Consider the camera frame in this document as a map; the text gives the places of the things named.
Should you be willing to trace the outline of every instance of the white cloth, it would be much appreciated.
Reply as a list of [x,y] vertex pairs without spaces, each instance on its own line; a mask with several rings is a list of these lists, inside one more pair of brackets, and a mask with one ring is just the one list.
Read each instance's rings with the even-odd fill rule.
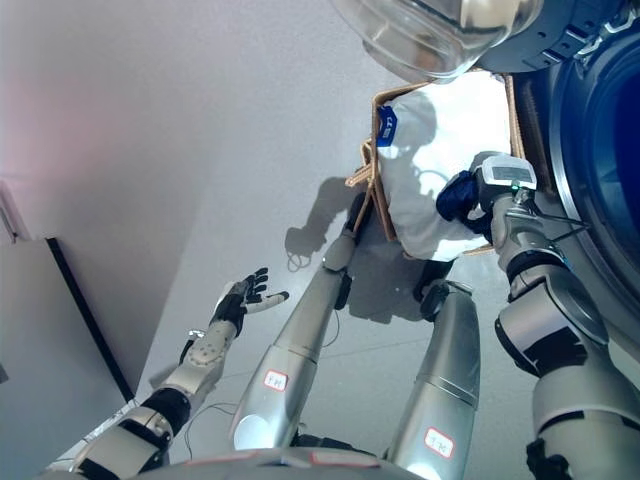
[[436,198],[476,154],[511,150],[504,83],[488,72],[472,72],[386,105],[397,124],[391,145],[378,147],[380,175],[404,250],[416,258],[449,261],[486,244],[458,220],[443,219]]

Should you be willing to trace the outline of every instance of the washing machine door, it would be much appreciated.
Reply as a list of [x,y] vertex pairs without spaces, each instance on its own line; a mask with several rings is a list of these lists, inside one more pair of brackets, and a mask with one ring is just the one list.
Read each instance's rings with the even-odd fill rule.
[[598,278],[584,279],[609,324],[640,345],[640,22],[554,73],[548,155],[566,213]]

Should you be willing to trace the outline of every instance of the small screen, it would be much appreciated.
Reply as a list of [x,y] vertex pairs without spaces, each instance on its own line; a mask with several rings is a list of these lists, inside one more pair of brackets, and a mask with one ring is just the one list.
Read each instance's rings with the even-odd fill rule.
[[516,167],[493,167],[493,178],[496,180],[518,180],[519,182],[531,182],[528,170]]

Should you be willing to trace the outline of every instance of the blue label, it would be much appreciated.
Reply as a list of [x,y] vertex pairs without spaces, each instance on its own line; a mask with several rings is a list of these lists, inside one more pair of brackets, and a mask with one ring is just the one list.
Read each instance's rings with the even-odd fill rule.
[[398,118],[391,107],[378,107],[378,116],[380,117],[380,126],[378,127],[376,146],[388,147],[393,143]]

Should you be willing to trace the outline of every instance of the washing machine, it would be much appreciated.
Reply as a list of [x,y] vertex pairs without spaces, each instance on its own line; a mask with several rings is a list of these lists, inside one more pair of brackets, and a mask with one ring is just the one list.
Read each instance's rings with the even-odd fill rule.
[[611,336],[640,361],[640,1],[333,2],[407,81],[473,65],[513,74],[545,208],[590,225],[561,248]]

